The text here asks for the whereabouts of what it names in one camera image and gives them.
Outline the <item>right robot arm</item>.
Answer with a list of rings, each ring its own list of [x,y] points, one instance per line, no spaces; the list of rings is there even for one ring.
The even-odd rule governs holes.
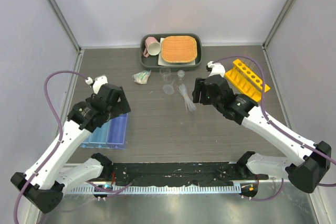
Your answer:
[[[245,94],[235,94],[226,79],[216,74],[197,78],[193,102],[212,105],[226,119],[262,136],[284,156],[265,156],[248,151],[237,161],[242,179],[264,174],[289,180],[304,193],[312,193],[330,168],[331,146],[315,143],[287,128]]]

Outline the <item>clear glass beaker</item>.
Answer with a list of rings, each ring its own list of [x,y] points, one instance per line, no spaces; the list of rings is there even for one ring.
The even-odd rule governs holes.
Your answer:
[[[160,68],[160,75],[164,82],[168,82],[171,76],[171,70],[169,67],[161,67]]]

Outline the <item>clear glass test tube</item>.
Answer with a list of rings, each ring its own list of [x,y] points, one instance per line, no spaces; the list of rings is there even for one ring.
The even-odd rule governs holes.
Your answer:
[[[244,56],[245,56],[244,64],[245,64],[246,67],[249,67],[249,63],[250,63],[250,61],[249,61],[249,59],[247,58],[247,57],[249,56],[249,52],[248,52],[248,51],[245,51],[245,52],[244,52]]]
[[[249,60],[249,68],[250,68],[250,64],[253,62],[251,59],[253,58],[253,54],[249,54],[248,55],[249,56],[249,58],[250,58],[250,60]]]
[[[255,64],[254,62],[252,62],[252,63],[250,64],[250,69],[251,69],[251,71],[253,71],[255,74],[258,73],[258,67],[256,66],[256,64]]]

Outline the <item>yellow test tube rack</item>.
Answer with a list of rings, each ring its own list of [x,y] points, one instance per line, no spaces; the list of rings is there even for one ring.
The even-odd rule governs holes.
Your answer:
[[[262,99],[262,90],[270,90],[269,85],[265,84],[260,77],[251,71],[240,60],[233,61],[233,67],[225,73],[225,78],[242,94],[247,95],[259,103]]]

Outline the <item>plastic glove packet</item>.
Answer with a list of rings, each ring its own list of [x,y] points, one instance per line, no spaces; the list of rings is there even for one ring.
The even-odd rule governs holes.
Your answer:
[[[150,75],[151,70],[144,70],[134,74],[132,77],[135,83],[144,85],[147,84]]]

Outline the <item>blue three-compartment organizer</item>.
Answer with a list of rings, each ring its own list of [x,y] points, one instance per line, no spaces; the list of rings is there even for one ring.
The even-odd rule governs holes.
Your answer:
[[[128,128],[128,114],[123,114],[111,119],[102,127],[98,127],[86,138],[79,147],[81,148],[101,148],[118,149],[126,147],[126,135]]]

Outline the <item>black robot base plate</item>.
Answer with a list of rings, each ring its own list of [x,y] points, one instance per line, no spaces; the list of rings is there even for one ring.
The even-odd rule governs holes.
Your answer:
[[[234,181],[267,180],[265,174],[255,175],[246,168],[230,162],[184,163],[114,163],[103,178],[91,179],[92,183],[114,181],[117,186],[182,187],[222,186]]]

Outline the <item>clear glass stoppered bottle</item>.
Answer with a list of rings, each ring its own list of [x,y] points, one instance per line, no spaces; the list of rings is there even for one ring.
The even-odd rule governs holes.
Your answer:
[[[179,70],[179,71],[177,72],[177,76],[178,76],[178,78],[179,78],[180,80],[182,80],[182,79],[185,77],[185,71],[183,71],[183,70]]]

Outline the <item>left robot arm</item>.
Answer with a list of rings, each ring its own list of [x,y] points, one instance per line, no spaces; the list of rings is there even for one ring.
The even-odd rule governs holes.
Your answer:
[[[40,159],[24,173],[16,172],[11,183],[42,213],[53,211],[63,195],[92,179],[107,181],[112,161],[95,153],[81,165],[62,172],[64,164],[79,145],[97,128],[131,111],[122,87],[103,84],[96,93],[76,103],[67,116],[62,131]]]

